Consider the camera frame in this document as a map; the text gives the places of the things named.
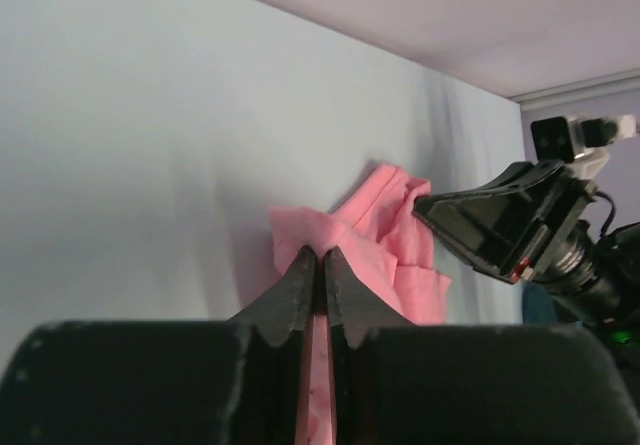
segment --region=pink cloth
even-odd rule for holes
[[[413,202],[428,195],[428,181],[381,164],[332,215],[310,208],[273,208],[274,262],[284,273],[300,248],[322,258],[338,246],[358,279],[389,306],[420,325],[443,323],[449,278],[433,270],[433,236],[412,215]],[[333,443],[326,319],[313,330],[309,443]]]

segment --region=robotic arm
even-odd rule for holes
[[[477,272],[544,287],[609,349],[639,405],[640,222],[609,233],[615,205],[593,181],[605,147],[638,135],[635,117],[556,117],[531,128],[536,165],[513,163],[475,190],[420,197],[414,214]],[[598,199],[611,214],[594,242],[580,216]]]

